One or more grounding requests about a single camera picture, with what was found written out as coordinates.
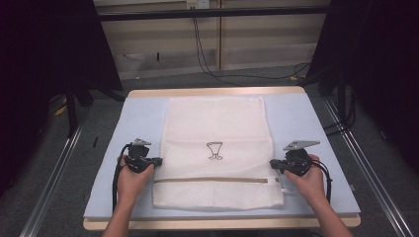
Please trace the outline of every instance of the metal rail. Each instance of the metal rail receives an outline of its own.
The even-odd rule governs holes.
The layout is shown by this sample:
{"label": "metal rail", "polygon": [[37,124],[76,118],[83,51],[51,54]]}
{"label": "metal rail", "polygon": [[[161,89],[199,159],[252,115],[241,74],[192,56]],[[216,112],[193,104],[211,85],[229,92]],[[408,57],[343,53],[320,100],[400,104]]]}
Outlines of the metal rail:
{"label": "metal rail", "polygon": [[329,6],[301,6],[301,7],[276,7],[276,8],[231,8],[231,9],[199,9],[199,10],[174,10],[154,12],[115,12],[100,13],[98,18],[102,22],[155,20],[155,19],[180,19],[180,18],[210,18],[210,17],[243,17],[243,16],[269,16],[269,15],[298,15],[298,14],[325,14],[348,10],[350,7]]}
{"label": "metal rail", "polygon": [[407,222],[401,213],[400,209],[392,200],[391,196],[388,194],[384,186],[382,185],[381,181],[379,180],[376,172],[374,171],[373,167],[371,166],[368,158],[362,151],[360,145],[358,144],[357,140],[353,136],[350,130],[344,129],[341,125],[338,110],[334,103],[330,99],[325,99],[326,107],[333,117],[334,121],[337,122],[339,129],[342,130],[341,134],[345,139],[349,149],[351,150],[357,164],[359,165],[361,171],[364,174],[367,182],[369,183],[373,193],[375,194],[379,204],[381,205],[382,210],[384,211],[387,219],[390,221],[391,225],[393,226],[397,236],[399,237],[413,237],[413,232],[410,230]]}
{"label": "metal rail", "polygon": [[43,219],[46,216],[49,205],[52,202],[55,191],[58,187],[59,181],[61,180],[62,174],[64,173],[65,167],[67,166],[68,160],[71,157],[71,154],[74,150],[74,147],[77,144],[78,138],[80,136],[81,130],[84,125],[84,121],[90,110],[87,109],[86,114],[83,116],[81,122],[77,126],[73,135],[67,138],[67,141],[64,145],[64,148],[61,151],[61,154],[57,160],[55,168],[52,171],[52,174],[49,177],[48,182],[43,189],[40,199],[38,200],[35,208],[32,210],[30,217],[28,218],[22,232],[21,237],[35,237],[40,230]]}

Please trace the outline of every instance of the wooden table edge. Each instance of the wooden table edge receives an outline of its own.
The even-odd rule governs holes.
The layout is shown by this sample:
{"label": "wooden table edge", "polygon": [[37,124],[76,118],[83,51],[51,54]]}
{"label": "wooden table edge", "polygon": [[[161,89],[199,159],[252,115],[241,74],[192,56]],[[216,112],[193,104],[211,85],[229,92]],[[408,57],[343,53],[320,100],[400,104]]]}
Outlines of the wooden table edge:
{"label": "wooden table edge", "polygon": [[[360,214],[341,216],[349,228],[361,224]],[[108,219],[85,218],[83,226],[87,230],[104,230]],[[296,229],[317,228],[319,223],[313,216],[261,217],[261,218],[221,218],[221,219],[144,219],[129,222],[129,229],[142,230],[199,230],[199,229]]]}
{"label": "wooden table edge", "polygon": [[305,93],[302,87],[229,87],[229,88],[192,88],[192,89],[157,89],[133,90],[128,98],[136,97],[174,97],[174,96],[212,96],[212,95],[258,95]]}

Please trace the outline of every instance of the gray carpet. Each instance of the gray carpet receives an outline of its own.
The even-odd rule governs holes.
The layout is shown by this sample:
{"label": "gray carpet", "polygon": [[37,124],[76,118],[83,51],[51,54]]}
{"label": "gray carpet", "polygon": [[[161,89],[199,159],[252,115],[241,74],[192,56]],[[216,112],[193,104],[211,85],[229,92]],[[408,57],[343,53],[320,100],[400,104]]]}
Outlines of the gray carpet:
{"label": "gray carpet", "polygon": [[[278,76],[293,73],[293,67],[236,70],[234,74]],[[290,79],[269,80],[249,77],[220,78],[239,86],[289,86]],[[176,75],[123,81],[127,95],[134,89],[230,87],[232,84],[215,80],[204,73]],[[333,123],[316,85],[305,88],[323,125]],[[115,102],[98,92],[92,92],[95,103],[86,113],[84,128],[78,143],[63,173],[59,187],[44,217],[38,236],[100,236],[101,232],[83,228],[83,212],[89,198],[97,171],[117,125],[123,103]],[[38,140],[38,148],[28,164],[22,164],[21,176],[15,185],[0,199],[0,236],[19,236],[42,189],[54,167],[54,161],[64,146],[68,129],[66,114],[49,117]],[[395,203],[406,217],[415,233],[419,233],[419,191],[416,188],[418,175],[410,170],[399,157],[397,149],[379,135],[379,127],[363,108],[357,105],[357,121],[352,131],[372,163],[377,175]],[[329,141],[338,157],[349,184],[354,185],[354,195],[361,208],[362,223],[353,228],[356,236],[396,236],[385,213],[374,196],[364,175],[344,139],[339,135],[329,136]],[[228,232],[223,236],[249,236],[255,232]],[[256,236],[284,236],[280,230],[256,231]],[[216,236],[219,232],[163,232],[131,231],[129,236]]]}

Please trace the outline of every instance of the floor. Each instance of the floor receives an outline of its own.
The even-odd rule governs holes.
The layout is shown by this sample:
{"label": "floor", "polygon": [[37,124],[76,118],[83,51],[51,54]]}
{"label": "floor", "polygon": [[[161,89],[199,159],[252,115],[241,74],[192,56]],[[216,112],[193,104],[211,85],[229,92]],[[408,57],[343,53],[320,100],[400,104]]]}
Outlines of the floor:
{"label": "floor", "polygon": [[[273,67],[262,69],[244,69],[227,73],[256,74],[259,76],[278,76],[293,74],[293,67]],[[222,78],[228,81],[215,80],[204,73],[192,73],[172,76],[160,76],[125,80],[125,90],[158,89],[183,87],[225,87],[233,86],[275,86],[294,85],[290,80],[255,79],[242,76]],[[320,98],[315,84],[304,88],[323,125],[334,122],[328,111],[324,98]],[[32,159],[24,164],[20,176],[14,186],[0,198],[0,236],[100,236],[100,232],[87,231],[82,226],[82,216],[89,198],[91,186],[96,172],[101,165],[101,159],[112,137],[115,125],[119,119],[122,103],[110,100],[98,92],[92,92],[95,103],[91,108],[78,107],[79,122],[83,128],[77,136],[77,143],[71,149],[68,147],[71,139],[67,139],[68,121],[66,111],[61,116],[51,115],[45,124],[33,151]],[[51,110],[59,106],[62,100],[51,104]],[[341,134],[329,136],[339,163],[346,175],[348,183],[354,187],[354,196],[362,210],[360,226],[352,229],[356,236],[414,236],[419,233],[419,191],[417,184],[419,176],[411,170],[400,157],[397,148],[389,140],[382,138],[380,128],[363,110],[357,106],[357,120],[350,132],[356,138],[363,155],[368,157],[370,169],[362,169],[366,163],[354,158],[354,152],[348,148],[348,141]],[[68,159],[61,163],[62,173],[59,179],[50,175],[55,171],[57,161],[62,153],[68,154]],[[378,184],[372,184],[371,176],[377,177]],[[50,182],[58,185],[45,189]],[[50,193],[51,199],[39,206],[42,194]],[[33,210],[39,207],[43,212],[31,220]],[[402,223],[405,227],[397,229],[391,221]],[[26,230],[28,222],[35,223],[34,228]],[[278,230],[224,232],[222,236],[282,236]],[[132,231],[129,236],[219,236],[219,232],[154,232]]]}

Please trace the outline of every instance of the wire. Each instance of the wire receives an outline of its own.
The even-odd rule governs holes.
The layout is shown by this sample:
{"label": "wire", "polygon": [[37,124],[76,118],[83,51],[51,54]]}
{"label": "wire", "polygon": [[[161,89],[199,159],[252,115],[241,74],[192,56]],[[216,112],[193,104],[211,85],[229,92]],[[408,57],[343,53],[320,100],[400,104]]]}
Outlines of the wire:
{"label": "wire", "polygon": [[[242,87],[242,85],[239,84],[235,84],[232,82],[228,82],[228,81],[224,81],[219,79],[217,76],[213,75],[212,72],[210,71],[208,64],[207,64],[207,60],[206,57],[204,56],[204,51],[203,51],[203,45],[201,44],[201,38],[200,38],[200,30],[198,29],[198,23],[197,23],[197,19],[193,18],[194,20],[194,28],[195,28],[195,40],[196,40],[196,44],[197,44],[197,56],[198,56],[198,63],[200,64],[201,69],[208,75],[211,76],[212,78],[216,79],[217,81],[223,82],[223,83],[227,83],[233,86],[238,86],[238,87]],[[207,71],[204,70],[203,65],[201,64],[201,57],[200,57],[200,53],[203,57],[205,66],[207,68]]]}
{"label": "wire", "polygon": [[298,82],[296,85],[300,87],[305,87],[306,85],[313,84],[319,81],[321,77],[326,75],[332,69],[333,69],[333,66],[326,66],[323,70],[320,70],[317,73],[305,78],[304,80]]}
{"label": "wire", "polygon": [[344,121],[344,122],[341,122],[341,121],[334,122],[330,125],[327,125],[327,126],[323,127],[323,129],[325,129],[325,130],[329,129],[329,128],[332,128],[334,126],[343,126],[343,128],[339,128],[336,131],[329,132],[329,133],[326,134],[327,136],[331,136],[331,135],[338,134],[338,133],[341,133],[343,131],[346,131],[354,125],[355,120],[357,118],[355,103],[356,103],[356,96],[355,96],[354,91],[351,91],[351,104],[350,104],[348,114],[345,117],[346,121]]}
{"label": "wire", "polygon": [[[293,68],[293,74],[289,74],[289,75],[285,75],[285,76],[280,76],[280,77],[267,77],[267,76],[257,76],[257,75],[242,75],[242,74],[230,74],[230,75],[215,75],[213,74],[207,64],[206,58],[204,56],[204,51],[203,51],[203,45],[201,43],[201,37],[200,37],[200,30],[198,28],[198,22],[196,18],[193,18],[194,21],[194,29],[195,29],[195,38],[196,38],[196,44],[197,44],[197,55],[198,55],[198,63],[200,64],[201,69],[208,75],[213,77],[214,79],[224,82],[224,83],[228,83],[234,86],[240,86],[242,87],[242,85],[238,85],[232,82],[228,82],[228,81],[224,81],[221,80],[219,78],[222,77],[250,77],[250,78],[261,78],[261,79],[268,79],[268,80],[279,80],[279,79],[285,79],[285,78],[290,78],[292,76],[296,76],[299,72],[301,72],[302,70],[304,70],[308,65],[310,65],[310,62],[304,62],[304,63],[299,63],[297,65],[294,66]],[[201,63],[201,56],[200,53],[202,55],[202,58],[204,60],[204,64],[207,70],[204,70],[204,67],[202,66]],[[302,66],[299,70],[296,70],[297,67],[301,66],[305,64],[304,66]]]}
{"label": "wire", "polygon": [[332,195],[332,179],[330,179],[330,173],[327,169],[326,165],[322,163],[321,161],[312,160],[312,165],[315,167],[320,168],[321,171],[323,171],[324,175],[326,176],[326,198],[330,202],[331,195]]}
{"label": "wire", "polygon": [[131,147],[130,144],[124,146],[123,150],[121,151],[120,157],[118,157],[117,167],[115,168],[114,181],[112,183],[112,212],[114,212],[115,206],[117,206],[118,178],[120,176],[121,169],[124,167],[120,165],[121,160],[123,159],[124,152],[129,147]]}

